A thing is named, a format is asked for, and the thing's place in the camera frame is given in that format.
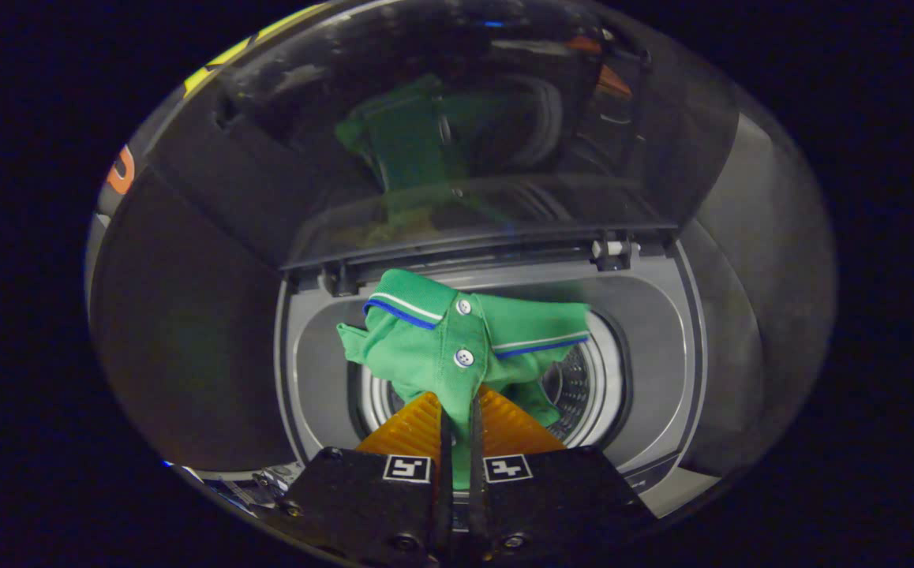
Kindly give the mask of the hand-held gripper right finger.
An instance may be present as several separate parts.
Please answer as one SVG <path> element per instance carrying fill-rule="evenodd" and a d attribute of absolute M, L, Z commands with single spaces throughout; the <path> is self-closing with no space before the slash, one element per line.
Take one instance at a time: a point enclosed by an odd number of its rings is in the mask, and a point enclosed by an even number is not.
<path fill-rule="evenodd" d="M 461 563 L 591 563 L 655 515 L 596 446 L 568 448 L 486 386 L 472 404 Z"/>

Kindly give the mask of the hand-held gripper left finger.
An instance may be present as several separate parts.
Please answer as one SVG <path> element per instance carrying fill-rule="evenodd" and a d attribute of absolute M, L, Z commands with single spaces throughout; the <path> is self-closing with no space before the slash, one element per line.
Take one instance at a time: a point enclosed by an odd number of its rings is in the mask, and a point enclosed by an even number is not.
<path fill-rule="evenodd" d="M 345 565 L 444 565 L 452 510 L 451 421 L 425 392 L 355 449 L 321 449 L 271 525 Z"/>

